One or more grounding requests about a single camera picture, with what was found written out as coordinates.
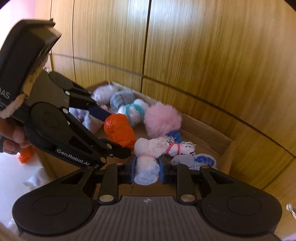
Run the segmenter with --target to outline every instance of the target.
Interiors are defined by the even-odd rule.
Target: finger
[[[6,139],[3,142],[3,149],[6,149],[8,151],[13,151],[13,152],[20,152],[22,150],[19,144],[9,139]]]
[[[16,143],[25,141],[24,130],[9,119],[0,118],[0,134]]]
[[[5,148],[3,148],[3,152],[6,152],[7,154],[10,154],[10,155],[15,155],[15,154],[17,154],[16,151],[10,151],[10,150],[7,150],[7,149],[5,149]]]
[[[31,142],[29,140],[25,140],[23,143],[20,143],[20,148],[25,149],[28,146],[31,146]]]

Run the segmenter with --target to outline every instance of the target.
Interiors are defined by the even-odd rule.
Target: orange plastic bundle
[[[136,135],[133,128],[129,124],[126,115],[112,114],[107,117],[104,123],[104,131],[108,135],[109,140],[122,147],[128,147],[133,151]]]
[[[20,161],[20,163],[26,164],[32,158],[34,152],[34,146],[28,146],[17,154],[17,159]]]

